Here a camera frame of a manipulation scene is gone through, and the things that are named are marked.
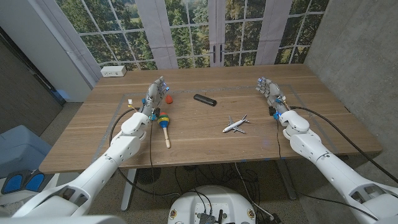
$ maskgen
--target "power strip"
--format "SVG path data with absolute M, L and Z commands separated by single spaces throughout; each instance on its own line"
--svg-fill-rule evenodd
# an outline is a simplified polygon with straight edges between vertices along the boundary
M 104 77 L 122 77 L 126 74 L 126 68 L 122 66 L 105 66 L 101 69 L 102 76 Z

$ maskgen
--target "toy airplane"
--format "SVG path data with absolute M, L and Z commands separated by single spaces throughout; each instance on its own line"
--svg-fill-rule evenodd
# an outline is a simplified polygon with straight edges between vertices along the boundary
M 238 126 L 241 125 L 244 121 L 245 121 L 245 122 L 249 122 L 248 120 L 245 119 L 246 116 L 247 116 L 247 114 L 244 115 L 244 117 L 242 118 L 242 120 L 237 121 L 237 122 L 235 122 L 235 123 L 234 123 L 234 121 L 232 120 L 231 116 L 229 116 L 229 125 L 228 125 L 228 127 L 226 127 L 226 128 L 223 130 L 223 132 L 225 133 L 225 132 L 228 132 L 228 131 L 230 131 L 230 130 L 233 129 L 234 132 L 240 131 L 240 132 L 242 132 L 242 133 L 245 133 L 242 129 L 238 128 Z

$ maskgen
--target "blue pad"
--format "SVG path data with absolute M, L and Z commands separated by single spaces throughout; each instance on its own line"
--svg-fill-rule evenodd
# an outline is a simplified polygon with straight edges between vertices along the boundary
M 44 174 L 37 174 L 26 184 L 25 189 L 31 191 L 38 191 L 40 185 L 44 180 Z
M 4 188 L 4 193 L 12 192 L 15 190 L 19 190 L 22 185 L 22 175 L 15 175 L 14 177 L 11 177 Z

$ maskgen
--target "trees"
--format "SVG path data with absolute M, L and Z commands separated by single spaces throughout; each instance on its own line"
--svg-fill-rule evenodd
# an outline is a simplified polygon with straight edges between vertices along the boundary
M 195 64 L 196 67 L 209 67 L 210 57 L 207 55 L 212 50 L 209 50 L 209 26 L 207 25 L 209 22 L 208 0 L 164 1 L 169 25 L 172 26 L 171 35 L 178 58 L 178 66 L 180 68 L 192 68 Z M 328 1 L 293 0 L 290 15 L 303 14 L 307 9 L 311 12 L 324 11 Z M 153 59 L 145 31 L 135 30 L 143 28 L 135 0 L 111 0 L 111 5 L 115 10 L 121 28 L 108 0 L 84 0 L 95 22 L 98 24 L 99 30 L 83 7 L 81 0 L 56 0 L 56 2 L 78 33 L 98 33 L 96 35 L 81 36 L 81 39 L 98 63 L 115 61 L 116 59 L 119 61 L 134 61 L 131 50 L 138 61 Z M 224 56 L 225 66 L 254 64 L 256 53 L 245 51 L 257 50 L 265 4 L 266 0 L 247 0 L 245 12 L 245 0 L 226 0 L 225 19 L 227 23 L 225 24 L 224 45 L 225 50 L 229 50 L 231 53 Z M 249 21 L 244 23 L 244 35 L 242 37 L 243 22 L 236 22 L 235 20 L 244 19 L 245 13 L 246 19 L 249 19 Z M 288 46 L 295 44 L 299 46 L 310 45 L 321 19 L 321 14 L 304 14 L 290 17 L 287 20 L 285 32 L 280 43 L 280 47 L 283 47 L 283 49 L 279 50 L 275 62 L 288 63 L 292 54 L 292 63 L 303 61 L 308 49 Z M 115 32 L 101 35 L 99 31 Z M 152 61 L 127 63 L 126 66 L 128 69 L 137 69 L 138 64 L 142 69 L 157 69 Z
M 188 0 L 187 3 L 190 23 L 208 22 L 207 0 Z M 185 0 L 165 0 L 165 4 L 171 26 L 188 24 Z M 210 65 L 209 57 L 195 57 L 195 59 L 192 57 L 207 53 L 209 49 L 208 26 L 187 25 L 185 27 L 171 28 L 171 33 L 176 56 L 191 56 L 190 58 L 178 58 L 179 68 L 192 68 L 193 60 L 195 60 L 196 67 L 208 67 Z
M 86 12 L 86 9 L 83 7 L 81 0 L 56 1 L 78 33 L 99 31 Z M 85 2 L 95 22 L 98 24 L 100 31 L 120 30 L 108 0 L 85 0 Z M 122 29 L 130 30 L 143 28 L 134 0 L 112 0 L 111 2 L 120 20 Z M 117 60 L 134 60 L 126 39 L 121 32 L 104 34 L 103 37 L 106 39 Z M 126 38 L 137 60 L 153 59 L 152 51 L 144 31 L 126 33 Z M 102 36 L 99 34 L 83 35 L 81 39 L 98 63 L 116 60 L 105 44 Z M 140 62 L 139 64 L 141 69 L 157 69 L 154 62 Z M 128 70 L 137 69 L 135 64 L 125 63 L 125 66 Z

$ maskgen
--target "white robot body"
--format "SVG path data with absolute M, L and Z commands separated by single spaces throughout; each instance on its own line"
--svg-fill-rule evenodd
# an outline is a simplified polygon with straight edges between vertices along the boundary
M 215 221 L 218 221 L 220 210 L 222 210 L 224 215 L 222 223 L 255 224 L 256 217 L 253 206 L 239 193 L 217 185 L 197 187 L 197 191 L 209 198 L 213 208 L 211 216 Z M 206 214 L 209 215 L 209 201 L 202 195 L 200 197 L 206 205 Z M 199 217 L 204 213 L 204 209 L 198 194 L 187 192 L 173 203 L 169 212 L 168 224 L 199 223 Z

